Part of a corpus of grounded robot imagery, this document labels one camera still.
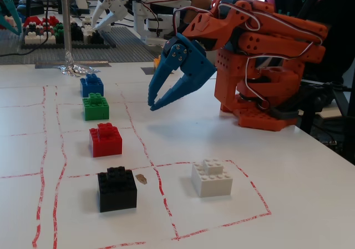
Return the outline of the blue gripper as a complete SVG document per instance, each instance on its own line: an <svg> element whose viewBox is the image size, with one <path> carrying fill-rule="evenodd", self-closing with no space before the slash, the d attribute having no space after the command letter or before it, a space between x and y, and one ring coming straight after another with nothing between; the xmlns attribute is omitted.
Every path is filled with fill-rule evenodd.
<svg viewBox="0 0 355 249"><path fill-rule="evenodd" d="M161 86L173 70L180 69L183 76L158 101L155 98ZM148 88L148 105L151 111L158 110L200 89L216 72L207 59L206 50L196 40L182 34L169 39L161 52L160 63Z"/></svg>

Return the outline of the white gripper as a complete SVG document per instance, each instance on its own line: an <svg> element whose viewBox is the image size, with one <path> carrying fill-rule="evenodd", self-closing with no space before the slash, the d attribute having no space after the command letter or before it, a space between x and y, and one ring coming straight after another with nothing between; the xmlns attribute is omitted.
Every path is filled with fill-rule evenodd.
<svg viewBox="0 0 355 249"><path fill-rule="evenodd" d="M112 23L123 20L128 14L125 4L125 0L98 0L92 15L92 28L99 30ZM99 17L104 11L106 11L106 16L98 22Z"/></svg>

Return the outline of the short teal gripper finger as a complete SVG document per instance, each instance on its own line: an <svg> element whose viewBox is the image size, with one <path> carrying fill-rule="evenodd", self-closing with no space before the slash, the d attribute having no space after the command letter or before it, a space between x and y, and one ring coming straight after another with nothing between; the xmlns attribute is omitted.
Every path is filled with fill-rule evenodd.
<svg viewBox="0 0 355 249"><path fill-rule="evenodd" d="M1 15L1 29L14 30L14 19L12 17Z"/></svg>

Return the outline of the long teal gripper finger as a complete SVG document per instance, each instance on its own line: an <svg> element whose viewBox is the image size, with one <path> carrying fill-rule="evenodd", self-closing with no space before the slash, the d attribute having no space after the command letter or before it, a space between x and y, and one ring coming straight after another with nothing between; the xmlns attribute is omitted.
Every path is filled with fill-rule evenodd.
<svg viewBox="0 0 355 249"><path fill-rule="evenodd" d="M22 21L18 15L18 12L17 12L17 9L15 7L13 0L1 0L1 15L12 17L14 19L16 27L11 32L16 35L21 35Z"/></svg>

